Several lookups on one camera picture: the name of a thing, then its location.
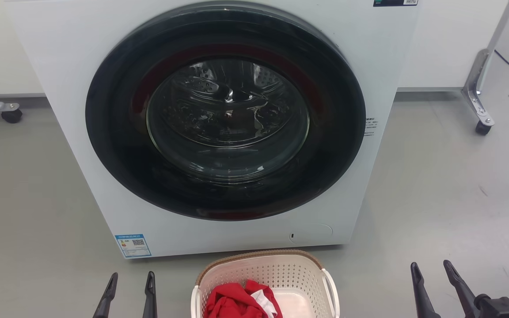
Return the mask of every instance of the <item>basket rim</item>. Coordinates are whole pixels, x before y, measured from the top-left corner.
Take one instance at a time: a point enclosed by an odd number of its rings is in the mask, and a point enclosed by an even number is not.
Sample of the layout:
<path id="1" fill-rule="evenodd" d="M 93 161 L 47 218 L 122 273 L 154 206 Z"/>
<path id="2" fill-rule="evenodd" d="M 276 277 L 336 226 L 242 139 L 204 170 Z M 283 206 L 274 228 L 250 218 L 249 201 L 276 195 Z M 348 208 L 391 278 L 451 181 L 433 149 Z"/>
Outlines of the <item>basket rim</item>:
<path id="1" fill-rule="evenodd" d="M 306 251 L 301 250 L 268 250 L 268 251 L 257 251 L 257 252 L 250 252 L 250 253 L 244 253 L 244 254 L 238 254 L 234 256 L 224 257 L 219 260 L 211 262 L 206 268 L 200 273 L 198 276 L 198 279 L 196 279 L 196 286 L 200 286 L 201 280 L 204 278 L 206 273 L 215 266 L 225 264 L 226 262 L 232 262 L 232 261 L 238 261 L 238 260 L 244 260 L 247 258 L 255 258 L 255 257 L 261 257 L 261 256 L 274 256 L 274 255 L 299 255 L 304 256 L 306 258 L 309 258 L 311 261 L 315 263 L 319 267 L 319 269 L 323 269 L 323 265 L 321 265 L 321 262 L 317 258 L 315 258 L 313 255 L 309 254 Z"/>

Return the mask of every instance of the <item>door glass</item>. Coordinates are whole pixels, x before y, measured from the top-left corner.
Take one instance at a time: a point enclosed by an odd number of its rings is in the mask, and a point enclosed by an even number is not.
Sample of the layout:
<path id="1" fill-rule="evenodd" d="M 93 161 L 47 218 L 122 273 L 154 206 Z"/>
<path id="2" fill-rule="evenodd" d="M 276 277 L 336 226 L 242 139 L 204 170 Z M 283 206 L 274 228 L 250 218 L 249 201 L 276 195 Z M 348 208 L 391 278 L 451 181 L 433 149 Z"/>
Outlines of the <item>door glass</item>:
<path id="1" fill-rule="evenodd" d="M 173 165 L 216 183 L 255 181 L 288 163 L 309 129 L 299 91 L 269 68 L 237 60 L 195 63 L 155 90 L 148 133 Z"/>

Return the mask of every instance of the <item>basket handle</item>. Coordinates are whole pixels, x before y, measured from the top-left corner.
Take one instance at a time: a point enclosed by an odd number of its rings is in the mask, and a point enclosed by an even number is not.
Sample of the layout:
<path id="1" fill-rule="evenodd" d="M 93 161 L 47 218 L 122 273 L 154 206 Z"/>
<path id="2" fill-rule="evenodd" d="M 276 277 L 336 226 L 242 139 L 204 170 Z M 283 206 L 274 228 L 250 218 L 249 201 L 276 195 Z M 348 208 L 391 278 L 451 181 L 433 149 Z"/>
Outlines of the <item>basket handle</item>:
<path id="1" fill-rule="evenodd" d="M 333 309 L 335 313 L 335 318 L 339 318 L 341 316 L 341 310 L 339 308 L 339 295 L 337 294 L 337 288 L 335 287 L 335 282 L 333 281 L 333 277 L 329 274 L 329 272 L 322 268 L 321 271 L 325 274 L 325 282 L 327 282 L 327 288 L 325 292 L 327 293 L 327 299 L 329 300 L 329 306 Z"/>
<path id="2" fill-rule="evenodd" d="M 192 291 L 192 301 L 190 304 L 192 318 L 201 318 L 201 313 L 199 312 L 201 308 L 200 300 L 201 300 L 200 286 L 196 285 L 194 287 L 194 291 Z"/>

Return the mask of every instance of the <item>metal leg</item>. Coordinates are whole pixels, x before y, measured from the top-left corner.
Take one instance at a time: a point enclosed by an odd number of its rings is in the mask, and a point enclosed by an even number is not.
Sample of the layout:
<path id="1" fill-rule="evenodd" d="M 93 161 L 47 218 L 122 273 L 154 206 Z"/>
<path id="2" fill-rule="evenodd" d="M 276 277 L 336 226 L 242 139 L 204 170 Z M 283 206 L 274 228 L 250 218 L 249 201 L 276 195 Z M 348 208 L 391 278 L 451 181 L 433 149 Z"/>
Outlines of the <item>metal leg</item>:
<path id="1" fill-rule="evenodd" d="M 4 103 L 0 102 L 1 117 L 8 123 L 18 123 L 21 120 L 23 113 L 19 109 L 18 103 Z"/>
<path id="2" fill-rule="evenodd" d="M 481 80 L 487 63 L 489 62 L 489 55 L 490 52 L 488 49 L 483 49 L 476 55 L 471 73 L 468 75 L 467 82 L 461 91 L 472 110 L 479 117 L 479 123 L 476 125 L 475 130 L 481 135 L 486 135 L 494 125 L 494 120 L 490 117 L 486 109 L 484 109 L 479 99 L 479 80 Z"/>

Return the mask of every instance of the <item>sticker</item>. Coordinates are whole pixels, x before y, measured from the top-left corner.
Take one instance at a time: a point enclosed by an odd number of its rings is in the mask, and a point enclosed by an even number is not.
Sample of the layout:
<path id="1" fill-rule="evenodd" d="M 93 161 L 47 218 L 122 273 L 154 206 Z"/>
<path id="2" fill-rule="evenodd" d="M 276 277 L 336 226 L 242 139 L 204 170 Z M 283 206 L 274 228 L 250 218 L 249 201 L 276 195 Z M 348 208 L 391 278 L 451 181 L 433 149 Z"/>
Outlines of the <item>sticker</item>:
<path id="1" fill-rule="evenodd" d="M 143 234 L 116 235 L 115 239 L 125 258 L 150 256 L 147 240 Z"/>
<path id="2" fill-rule="evenodd" d="M 419 0 L 374 0 L 374 7 L 417 6 Z"/>
<path id="3" fill-rule="evenodd" d="M 376 127 L 378 127 L 378 121 L 374 117 L 367 118 L 364 125 L 364 136 L 374 136 L 374 129 Z"/>

